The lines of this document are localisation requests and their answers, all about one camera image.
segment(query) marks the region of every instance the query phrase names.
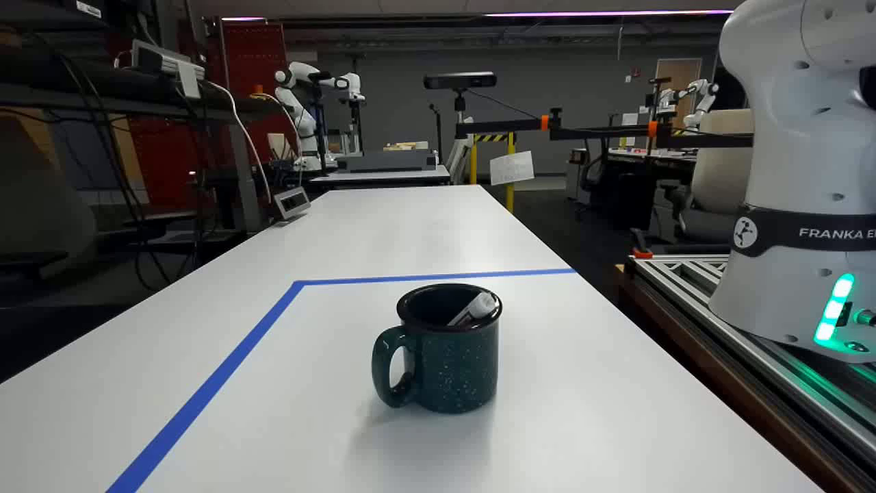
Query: yellow and black hazard stripe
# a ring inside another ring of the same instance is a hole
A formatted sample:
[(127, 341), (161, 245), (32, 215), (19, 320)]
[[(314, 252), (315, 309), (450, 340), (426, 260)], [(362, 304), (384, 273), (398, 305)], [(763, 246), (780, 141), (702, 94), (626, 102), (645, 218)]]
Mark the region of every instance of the yellow and black hazard stripe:
[[(503, 142), (508, 140), (510, 133), (484, 133), (475, 135), (475, 142)], [(514, 141), (517, 142), (517, 136), (514, 136)]]

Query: green led light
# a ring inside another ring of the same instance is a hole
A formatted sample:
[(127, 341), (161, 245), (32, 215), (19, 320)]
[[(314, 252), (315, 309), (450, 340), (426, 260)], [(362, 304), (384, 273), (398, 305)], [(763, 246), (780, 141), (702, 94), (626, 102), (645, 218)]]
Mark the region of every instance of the green led light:
[(818, 340), (830, 340), (833, 337), (833, 331), (836, 327), (833, 324), (826, 324), (822, 322), (818, 326), (818, 330), (816, 330), (816, 339)]
[(821, 321), (816, 328), (815, 341), (821, 346), (831, 348), (835, 351), (844, 349), (842, 344), (836, 341), (831, 341), (833, 334), (837, 331), (837, 319), (843, 312), (845, 302), (851, 294), (851, 289), (855, 285), (855, 276), (849, 273), (839, 276), (839, 279), (834, 283), (831, 296), (824, 306), (824, 312)]

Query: door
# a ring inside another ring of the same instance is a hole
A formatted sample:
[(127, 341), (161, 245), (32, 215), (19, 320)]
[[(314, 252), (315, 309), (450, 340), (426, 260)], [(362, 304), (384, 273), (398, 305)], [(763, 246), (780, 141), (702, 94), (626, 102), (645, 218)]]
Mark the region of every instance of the door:
[[(661, 90), (672, 88), (681, 90), (688, 84), (700, 78), (700, 66), (703, 65), (701, 58), (661, 58), (657, 60), (657, 75), (655, 77), (672, 77), (672, 82), (662, 86)], [(675, 128), (684, 128), (684, 117), (689, 115), (695, 108), (696, 95), (690, 95), (682, 99), (675, 110), (678, 114), (672, 120)]]

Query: marker in mug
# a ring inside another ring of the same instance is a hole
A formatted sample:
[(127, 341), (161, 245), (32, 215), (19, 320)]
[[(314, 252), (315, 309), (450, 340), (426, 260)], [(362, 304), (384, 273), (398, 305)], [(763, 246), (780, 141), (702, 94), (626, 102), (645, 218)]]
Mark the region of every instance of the marker in mug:
[(496, 310), (496, 300), (493, 299), (490, 293), (481, 293), (453, 317), (448, 326), (468, 324), (472, 320), (486, 317), (493, 310)]

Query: ceiling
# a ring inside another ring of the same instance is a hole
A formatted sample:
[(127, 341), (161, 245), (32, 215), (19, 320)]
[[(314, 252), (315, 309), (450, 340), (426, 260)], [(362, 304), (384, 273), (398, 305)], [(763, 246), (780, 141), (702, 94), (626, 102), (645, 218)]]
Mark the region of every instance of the ceiling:
[(341, 17), (545, 11), (733, 9), (742, 0), (189, 0), (203, 16)]

